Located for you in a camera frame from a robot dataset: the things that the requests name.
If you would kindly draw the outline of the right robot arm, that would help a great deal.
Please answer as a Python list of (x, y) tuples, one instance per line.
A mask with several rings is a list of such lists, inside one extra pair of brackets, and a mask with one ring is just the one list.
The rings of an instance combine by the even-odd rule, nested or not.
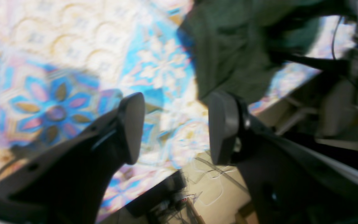
[(348, 103), (358, 110), (358, 0), (274, 0), (268, 6), (272, 10), (269, 14), (274, 16), (269, 31), (275, 35), (306, 27), (311, 20), (324, 16), (338, 15), (356, 23), (355, 45), (341, 59), (334, 55), (334, 40), (331, 43), (332, 59), (302, 56), (289, 47), (272, 48), (270, 55), (280, 62), (305, 65), (347, 80), (348, 84), (342, 81), (335, 84), (324, 98), (317, 135), (333, 138), (345, 131), (358, 133), (358, 129), (351, 126), (356, 112), (351, 112), (349, 106), (341, 106), (341, 103)]

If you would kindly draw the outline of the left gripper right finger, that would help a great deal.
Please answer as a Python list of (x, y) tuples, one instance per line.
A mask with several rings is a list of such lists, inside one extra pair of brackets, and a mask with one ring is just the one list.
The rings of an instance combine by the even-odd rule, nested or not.
[(235, 166), (260, 224), (358, 224), (358, 170), (277, 136), (233, 94), (209, 96), (214, 165)]

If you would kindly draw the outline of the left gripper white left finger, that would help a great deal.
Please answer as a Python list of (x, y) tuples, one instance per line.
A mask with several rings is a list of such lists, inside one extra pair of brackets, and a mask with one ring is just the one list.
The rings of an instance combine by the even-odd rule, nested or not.
[(75, 138), (0, 180), (0, 223), (94, 224), (114, 174), (138, 160), (144, 122), (144, 95), (128, 95)]

